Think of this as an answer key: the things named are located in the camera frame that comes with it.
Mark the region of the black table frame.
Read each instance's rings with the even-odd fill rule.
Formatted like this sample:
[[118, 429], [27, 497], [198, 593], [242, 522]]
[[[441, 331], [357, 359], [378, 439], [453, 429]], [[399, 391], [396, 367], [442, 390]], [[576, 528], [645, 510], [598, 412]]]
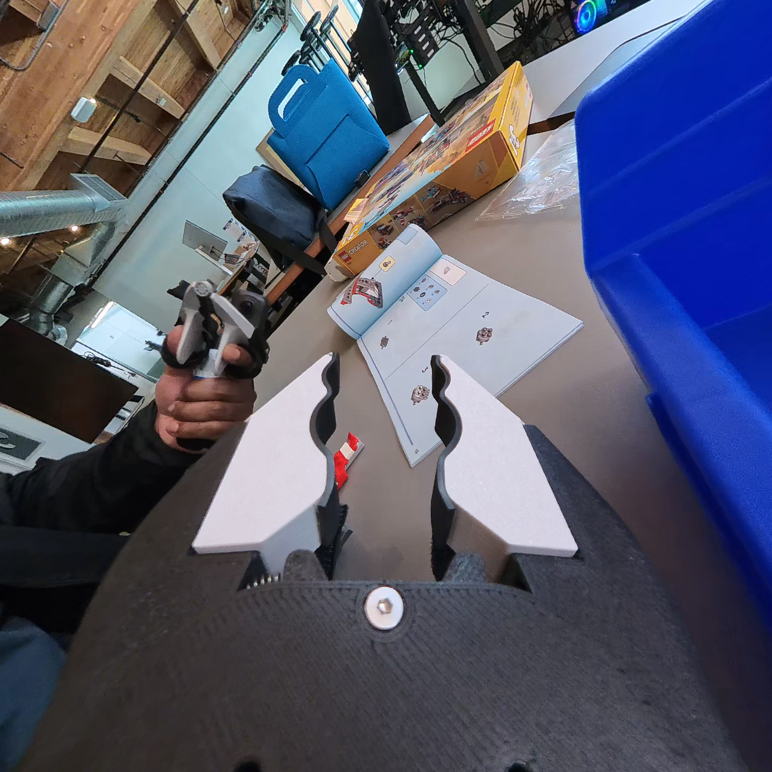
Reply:
[[395, 47], [395, 68], [398, 73], [407, 73], [437, 127], [445, 123], [446, 111], [433, 101], [421, 72], [443, 45], [461, 50], [472, 74], [480, 77], [480, 86], [503, 73], [503, 63], [476, 2], [386, 1], [380, 7]]

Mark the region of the person's black jacket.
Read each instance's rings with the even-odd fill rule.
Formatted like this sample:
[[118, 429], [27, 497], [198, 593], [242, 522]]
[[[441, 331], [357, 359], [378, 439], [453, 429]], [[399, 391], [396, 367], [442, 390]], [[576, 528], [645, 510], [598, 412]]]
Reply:
[[1, 619], [73, 636], [128, 536], [1, 527]]

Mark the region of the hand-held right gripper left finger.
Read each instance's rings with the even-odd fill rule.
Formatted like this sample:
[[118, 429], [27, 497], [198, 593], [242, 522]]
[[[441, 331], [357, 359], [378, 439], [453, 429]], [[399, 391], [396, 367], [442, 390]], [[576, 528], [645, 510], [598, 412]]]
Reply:
[[333, 578], [346, 537], [333, 453], [338, 353], [324, 354], [258, 409], [191, 543], [196, 555], [256, 554], [264, 574], [308, 551]]

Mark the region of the person's left hand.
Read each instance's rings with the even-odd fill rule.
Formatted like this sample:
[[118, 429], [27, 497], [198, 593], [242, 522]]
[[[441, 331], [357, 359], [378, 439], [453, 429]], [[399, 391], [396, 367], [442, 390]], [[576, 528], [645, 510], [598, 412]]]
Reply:
[[247, 420], [255, 401], [253, 380], [194, 378], [188, 369], [165, 365], [155, 390], [155, 429], [176, 450], [179, 440], [215, 441]]

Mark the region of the light blue instruction booklet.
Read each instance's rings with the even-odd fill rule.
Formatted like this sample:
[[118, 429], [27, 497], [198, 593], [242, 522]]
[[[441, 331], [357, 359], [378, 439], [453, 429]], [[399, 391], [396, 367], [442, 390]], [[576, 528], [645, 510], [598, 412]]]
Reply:
[[410, 467], [440, 444], [431, 357], [446, 355], [499, 397], [582, 321], [442, 253], [407, 227], [327, 310], [357, 341]]

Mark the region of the metal ventilation duct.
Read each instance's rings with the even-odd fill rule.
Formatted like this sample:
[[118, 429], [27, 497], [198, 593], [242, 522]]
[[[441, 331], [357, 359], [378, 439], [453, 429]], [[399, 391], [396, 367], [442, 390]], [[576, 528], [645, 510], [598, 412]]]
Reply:
[[99, 175], [70, 174], [70, 189], [14, 191], [1, 196], [2, 236], [37, 236], [71, 226], [85, 236], [67, 246], [17, 319], [56, 341], [55, 316], [76, 289], [103, 265], [103, 252], [124, 220], [129, 199]]

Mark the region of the blue plastic bin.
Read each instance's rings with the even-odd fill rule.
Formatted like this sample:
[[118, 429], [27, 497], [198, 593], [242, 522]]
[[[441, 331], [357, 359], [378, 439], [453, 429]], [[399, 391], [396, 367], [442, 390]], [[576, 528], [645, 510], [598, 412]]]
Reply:
[[770, 2], [704, 2], [575, 115], [584, 266], [767, 621]]

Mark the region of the dark blue backpack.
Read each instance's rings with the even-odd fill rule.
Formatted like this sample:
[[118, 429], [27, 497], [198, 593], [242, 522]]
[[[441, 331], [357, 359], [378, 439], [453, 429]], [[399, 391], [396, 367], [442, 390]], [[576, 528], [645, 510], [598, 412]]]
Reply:
[[312, 194], [262, 165], [238, 177], [222, 198], [280, 270], [298, 265], [316, 275], [326, 274], [323, 265], [306, 249], [319, 236], [323, 245], [335, 252], [338, 240], [331, 231], [326, 209]]

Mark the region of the silver monitor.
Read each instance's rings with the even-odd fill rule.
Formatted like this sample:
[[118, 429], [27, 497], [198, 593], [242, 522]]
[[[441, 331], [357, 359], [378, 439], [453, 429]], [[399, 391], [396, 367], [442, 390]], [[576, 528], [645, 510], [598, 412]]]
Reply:
[[227, 240], [211, 234], [188, 220], [185, 221], [181, 241], [184, 246], [212, 258], [221, 256], [228, 246]]

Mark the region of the red white brick model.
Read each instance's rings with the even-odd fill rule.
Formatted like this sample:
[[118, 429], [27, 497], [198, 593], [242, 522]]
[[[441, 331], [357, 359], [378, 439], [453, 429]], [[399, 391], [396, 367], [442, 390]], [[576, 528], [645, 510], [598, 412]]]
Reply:
[[349, 432], [342, 447], [334, 454], [334, 475], [338, 489], [342, 488], [349, 478], [349, 468], [361, 454], [364, 443], [355, 434]]

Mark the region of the clear plastic bag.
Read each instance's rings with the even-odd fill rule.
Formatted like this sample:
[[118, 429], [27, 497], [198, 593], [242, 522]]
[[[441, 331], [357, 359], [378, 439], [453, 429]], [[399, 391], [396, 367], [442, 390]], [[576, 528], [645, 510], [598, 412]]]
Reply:
[[574, 121], [568, 121], [550, 133], [476, 221], [516, 220], [563, 209], [577, 201], [578, 193], [576, 134]]

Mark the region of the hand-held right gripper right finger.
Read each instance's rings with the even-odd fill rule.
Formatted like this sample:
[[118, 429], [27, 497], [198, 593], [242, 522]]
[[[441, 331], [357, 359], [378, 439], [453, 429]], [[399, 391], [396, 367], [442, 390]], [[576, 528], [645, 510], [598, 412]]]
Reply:
[[522, 420], [446, 355], [431, 357], [431, 393], [443, 444], [431, 495], [435, 579], [461, 554], [481, 558], [493, 582], [513, 576], [516, 555], [578, 555]]

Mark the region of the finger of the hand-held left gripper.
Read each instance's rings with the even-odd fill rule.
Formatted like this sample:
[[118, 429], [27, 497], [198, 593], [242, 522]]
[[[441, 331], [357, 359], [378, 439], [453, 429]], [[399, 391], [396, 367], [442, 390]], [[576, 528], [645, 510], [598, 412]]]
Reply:
[[238, 297], [234, 304], [225, 297], [212, 297], [220, 331], [210, 350], [210, 376], [221, 377], [226, 369], [224, 351], [229, 344], [247, 347], [258, 320], [258, 298]]
[[194, 282], [188, 285], [182, 296], [180, 318], [182, 333], [179, 339], [179, 364], [198, 366], [211, 348], [211, 282]]

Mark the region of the yellow toy brick box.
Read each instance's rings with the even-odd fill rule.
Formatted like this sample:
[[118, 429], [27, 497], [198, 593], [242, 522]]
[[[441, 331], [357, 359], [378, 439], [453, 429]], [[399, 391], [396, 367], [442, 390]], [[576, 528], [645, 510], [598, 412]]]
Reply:
[[524, 162], [533, 93], [517, 62], [374, 183], [326, 271], [360, 273], [410, 225], [428, 231], [509, 181]]

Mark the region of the computer with rainbow fan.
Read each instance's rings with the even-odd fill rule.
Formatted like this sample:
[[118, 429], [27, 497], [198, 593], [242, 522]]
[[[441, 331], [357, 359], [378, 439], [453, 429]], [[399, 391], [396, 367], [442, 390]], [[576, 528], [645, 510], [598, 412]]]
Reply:
[[580, 1], [574, 9], [573, 23], [578, 35], [595, 29], [608, 16], [615, 1]]

